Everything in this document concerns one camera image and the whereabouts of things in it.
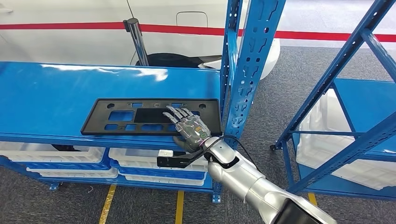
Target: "red stripe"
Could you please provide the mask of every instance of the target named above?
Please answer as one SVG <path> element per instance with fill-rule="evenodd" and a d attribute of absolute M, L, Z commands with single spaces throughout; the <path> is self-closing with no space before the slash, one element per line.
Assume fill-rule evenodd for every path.
<path fill-rule="evenodd" d="M 122 22 L 78 22 L 78 23 L 35 23 L 35 24 L 0 24 L 0 29 L 124 29 Z M 169 25 L 141 24 L 143 32 L 172 33 L 172 34 L 197 34 L 219 35 L 224 34 L 223 28 L 182 27 Z M 277 31 L 276 38 L 299 40 L 346 41 L 350 34 L 347 33 L 322 33 L 300 31 Z M 396 35 L 376 34 L 379 41 L 396 42 Z"/>

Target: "yellow floor line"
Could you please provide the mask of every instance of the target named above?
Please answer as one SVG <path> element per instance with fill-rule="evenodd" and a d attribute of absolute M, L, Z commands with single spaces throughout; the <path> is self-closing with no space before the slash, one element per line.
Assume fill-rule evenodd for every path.
<path fill-rule="evenodd" d="M 109 192 L 107 193 L 105 204 L 103 205 L 102 214 L 100 215 L 99 224 L 105 224 L 107 215 L 109 214 L 111 202 L 114 197 L 116 185 L 110 185 Z"/>
<path fill-rule="evenodd" d="M 318 205 L 318 203 L 316 202 L 316 198 L 315 198 L 315 194 L 314 193 L 308 193 L 308 198 L 309 198 L 310 202 L 313 205 L 315 205 L 315 206 Z"/>
<path fill-rule="evenodd" d="M 184 203 L 184 191 L 180 190 L 180 191 L 177 192 L 175 224 L 182 224 L 183 203 Z"/>

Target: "silver robotic arm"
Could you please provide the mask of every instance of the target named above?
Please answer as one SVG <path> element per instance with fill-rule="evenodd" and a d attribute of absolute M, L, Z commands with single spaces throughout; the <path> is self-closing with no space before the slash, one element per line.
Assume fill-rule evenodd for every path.
<path fill-rule="evenodd" d="M 160 150 L 157 165 L 184 168 L 205 155 L 208 172 L 244 203 L 255 208 L 266 224 L 336 224 L 324 211 L 304 198 L 276 186 L 257 170 L 253 163 L 233 150 L 219 137 L 210 137 L 210 130 L 198 115 L 183 108 L 168 106 L 164 112 L 185 142 L 178 145 L 189 154 L 175 155 L 171 150 Z"/>
<path fill-rule="evenodd" d="M 204 143 L 208 148 L 218 137 Z M 209 148 L 208 172 L 244 203 L 255 208 L 267 224 L 336 224 L 324 211 L 303 197 L 276 186 L 223 140 Z"/>

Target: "storage bin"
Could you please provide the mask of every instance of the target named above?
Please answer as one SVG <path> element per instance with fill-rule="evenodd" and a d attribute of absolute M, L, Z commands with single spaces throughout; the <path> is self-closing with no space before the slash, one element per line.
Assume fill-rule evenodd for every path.
<path fill-rule="evenodd" d="M 301 131 L 351 131 L 334 90 L 328 90 L 320 98 L 301 122 L 299 129 Z M 311 168 L 318 168 L 353 141 L 352 136 L 301 134 L 296 161 Z M 381 190 L 387 186 L 396 186 L 396 163 L 356 160 L 342 166 L 332 175 Z"/>
<path fill-rule="evenodd" d="M 37 172 L 44 177 L 74 177 L 74 178 L 116 178 L 117 168 L 108 170 L 84 170 L 84 169 L 30 169 L 27 171 Z"/>
<path fill-rule="evenodd" d="M 116 160 L 121 167 L 171 169 L 182 171 L 207 172 L 208 161 L 201 157 L 186 168 L 164 168 L 157 166 L 158 150 L 111 148 L 109 157 Z"/>
<path fill-rule="evenodd" d="M 104 147 L 75 146 L 81 152 L 61 152 L 50 144 L 0 142 L 0 155 L 15 162 L 100 162 Z"/>
<path fill-rule="evenodd" d="M 102 155 L 102 160 L 96 163 L 90 162 L 16 162 L 20 165 L 29 167 L 30 169 L 95 169 L 108 170 L 110 166 L 110 158 L 108 156 L 109 149 L 106 148 Z"/>
<path fill-rule="evenodd" d="M 120 175 L 125 176 L 125 179 L 129 181 L 143 181 L 143 182 L 156 182 L 156 183 L 166 183 L 166 184 L 183 184 L 183 185 L 194 185 L 202 186 L 204 185 L 206 173 L 202 180 L 190 180 L 190 179 L 178 179 L 171 177 L 161 177 L 161 176 L 145 176 L 145 175 L 130 175 L 118 172 Z"/>
<path fill-rule="evenodd" d="M 120 173 L 128 175 L 157 176 L 190 180 L 205 179 L 205 172 L 200 171 L 122 167 L 116 160 L 111 160 L 110 165 L 117 168 Z"/>

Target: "black plastic frame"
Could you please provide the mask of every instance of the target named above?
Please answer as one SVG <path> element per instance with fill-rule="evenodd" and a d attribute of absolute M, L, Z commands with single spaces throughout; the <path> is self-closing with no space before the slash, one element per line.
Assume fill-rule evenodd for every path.
<path fill-rule="evenodd" d="M 140 107 L 133 107 L 134 104 L 141 103 Z M 82 135 L 171 135 L 176 136 L 179 133 L 176 130 L 169 130 L 170 121 L 166 122 L 142 122 L 136 123 L 135 117 L 140 108 L 161 108 L 165 109 L 167 105 L 180 104 L 181 107 L 190 111 L 197 111 L 203 122 L 211 130 L 212 136 L 222 135 L 219 101 L 217 99 L 176 99 L 176 98 L 98 98 L 83 127 Z M 112 121 L 109 120 L 112 111 L 134 111 L 131 121 Z M 105 126 L 117 125 L 114 130 L 105 130 Z M 134 130 L 126 130 L 127 125 L 134 125 Z M 162 125 L 160 131 L 144 131 L 143 125 Z"/>

